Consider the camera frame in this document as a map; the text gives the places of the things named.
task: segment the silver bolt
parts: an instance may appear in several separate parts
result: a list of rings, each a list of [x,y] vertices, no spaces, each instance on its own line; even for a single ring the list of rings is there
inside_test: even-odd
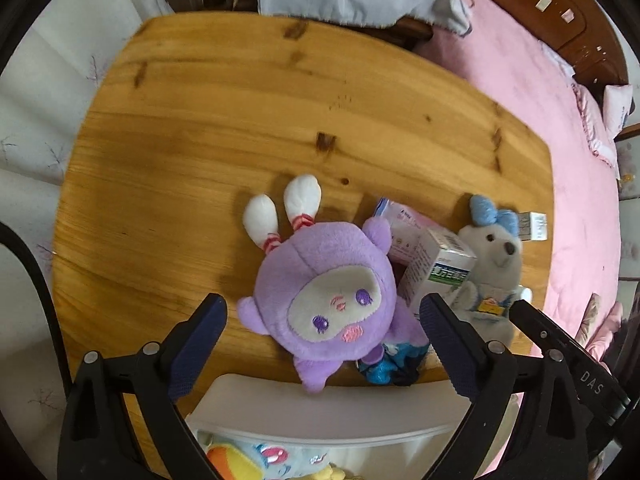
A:
[[[489,352],[492,354],[502,354],[504,352],[504,345],[500,341],[489,341]]]
[[[142,347],[142,353],[144,355],[154,355],[158,353],[159,349],[160,349],[160,345],[155,341],[152,341],[151,343],[147,343]]]
[[[559,351],[559,350],[556,350],[555,348],[552,348],[551,350],[549,350],[548,355],[556,363],[561,363],[562,359],[564,359],[564,356],[562,355],[562,352]]]
[[[91,363],[95,363],[98,360],[98,352],[95,350],[91,350],[84,354],[84,362],[90,365]]]

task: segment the bed frame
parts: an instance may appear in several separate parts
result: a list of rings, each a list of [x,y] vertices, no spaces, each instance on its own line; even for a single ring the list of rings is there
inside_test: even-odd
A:
[[[628,84],[618,37],[595,0],[493,0],[575,69],[602,103],[606,85]]]

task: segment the white box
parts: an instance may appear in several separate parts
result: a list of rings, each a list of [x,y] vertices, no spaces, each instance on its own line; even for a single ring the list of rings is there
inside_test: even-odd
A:
[[[414,259],[407,267],[398,294],[418,317],[422,298],[432,292],[451,301],[476,264],[476,255],[457,235],[439,225],[422,229]]]
[[[544,213],[519,213],[520,240],[546,240],[546,215]]]
[[[386,218],[391,225],[391,248],[388,256],[392,262],[405,266],[414,259],[415,247],[422,229],[439,225],[416,210],[388,198],[380,199],[373,216]]]

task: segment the pink bed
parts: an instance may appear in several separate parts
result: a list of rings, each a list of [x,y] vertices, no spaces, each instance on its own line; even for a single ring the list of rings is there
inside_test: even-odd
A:
[[[544,312],[575,335],[593,292],[602,297],[598,323],[616,298],[620,222],[615,173],[591,153],[572,85],[540,42],[491,0],[468,1],[473,27],[468,36],[434,28],[433,39],[415,52],[468,80],[548,145],[555,224]]]

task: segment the white curtain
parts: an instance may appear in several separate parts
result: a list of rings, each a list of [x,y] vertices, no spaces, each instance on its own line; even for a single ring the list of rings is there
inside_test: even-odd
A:
[[[113,59],[164,0],[52,0],[0,76],[0,221],[50,277],[53,224],[68,158]],[[0,251],[0,409],[32,460],[55,476],[62,385],[27,275]]]

